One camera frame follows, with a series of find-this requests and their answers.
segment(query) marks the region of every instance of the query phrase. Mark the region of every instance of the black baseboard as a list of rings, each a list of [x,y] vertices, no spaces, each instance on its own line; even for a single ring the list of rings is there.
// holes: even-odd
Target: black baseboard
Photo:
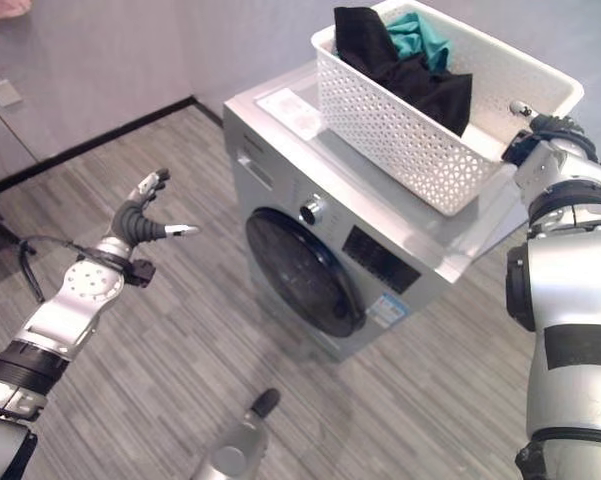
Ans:
[[[24,182],[25,180],[33,177],[34,175],[49,170],[50,168],[55,167],[56,165],[60,165],[61,163],[66,162],[67,160],[71,160],[72,158],[75,158],[78,155],[82,155],[83,153],[86,153],[89,150],[92,150],[96,147],[99,147],[100,145],[115,140],[116,138],[122,135],[137,130],[140,127],[144,127],[149,123],[155,122],[156,120],[159,120],[162,117],[166,117],[167,115],[170,115],[174,112],[177,112],[178,110],[182,110],[183,108],[189,107],[191,105],[197,107],[213,123],[222,128],[222,119],[220,117],[218,117],[215,113],[213,113],[204,105],[200,104],[195,97],[187,97],[176,103],[161,108],[160,110],[157,110],[148,115],[133,120],[129,123],[126,123],[114,130],[103,133],[102,135],[98,135],[97,137],[92,138],[91,140],[87,140],[86,142],[81,143],[80,145],[76,145],[75,147],[72,147],[68,150],[65,150],[62,153],[59,153],[58,155],[43,160],[33,165],[32,167],[29,167],[21,172],[16,173],[15,175],[11,175],[10,177],[5,178],[4,180],[0,180],[0,192],[3,192],[6,189],[11,188],[14,185],[17,185],[21,182]]]

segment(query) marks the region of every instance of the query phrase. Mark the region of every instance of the wooden floor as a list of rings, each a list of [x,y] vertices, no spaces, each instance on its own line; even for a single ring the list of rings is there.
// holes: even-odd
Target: wooden floor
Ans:
[[[22,235],[95,242],[148,172],[173,179],[149,210],[203,234],[140,248],[158,266],[128,288],[50,395],[26,478],[187,479],[206,445],[262,390],[282,402],[259,478],[517,479],[533,336],[508,318],[517,232],[442,299],[341,364],[292,353],[301,335],[256,301],[222,132],[194,108],[0,195]],[[50,295],[73,255],[33,263]],[[0,252],[0,350],[35,308]]]

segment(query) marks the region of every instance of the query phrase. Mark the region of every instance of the laundry basket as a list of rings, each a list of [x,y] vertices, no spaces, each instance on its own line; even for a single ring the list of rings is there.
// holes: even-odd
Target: laundry basket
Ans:
[[[509,113],[521,100],[566,115],[582,98],[571,77],[475,28],[416,1],[373,7],[385,24],[417,12],[451,41],[449,71],[473,74],[469,125],[462,137],[420,113],[334,55],[335,27],[313,35],[320,110],[326,125],[441,213],[464,208],[502,166],[523,119]]]

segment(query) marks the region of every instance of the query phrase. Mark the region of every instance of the front-loading washing machine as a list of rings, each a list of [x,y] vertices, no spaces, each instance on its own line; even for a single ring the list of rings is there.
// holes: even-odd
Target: front-loading washing machine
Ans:
[[[441,295],[526,214],[505,167],[443,216],[322,126],[316,88],[308,65],[234,97],[225,140],[256,287],[344,359]]]

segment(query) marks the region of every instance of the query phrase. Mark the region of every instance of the black cable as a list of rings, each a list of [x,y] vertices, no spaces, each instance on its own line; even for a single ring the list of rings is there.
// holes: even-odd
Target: black cable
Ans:
[[[38,283],[38,280],[36,279],[36,276],[33,273],[33,270],[31,269],[31,265],[29,265],[28,255],[31,254],[29,243],[32,241],[47,241],[55,243],[56,245],[60,245],[61,247],[68,248],[69,250],[77,252],[79,255],[88,260],[91,260],[92,262],[99,263],[100,265],[103,265],[107,268],[111,268],[118,272],[122,272],[122,268],[120,267],[120,265],[105,258],[99,257],[97,253],[93,253],[93,251],[89,251],[86,248],[77,245],[69,240],[62,240],[47,235],[32,235],[23,239],[20,242],[18,251],[18,261],[20,263],[20,269],[22,270],[22,274],[24,275],[24,278],[27,281],[27,285],[33,293],[33,296],[36,297],[36,301],[38,303],[44,303],[45,297],[44,293],[42,292],[42,289],[40,288],[40,284]]]

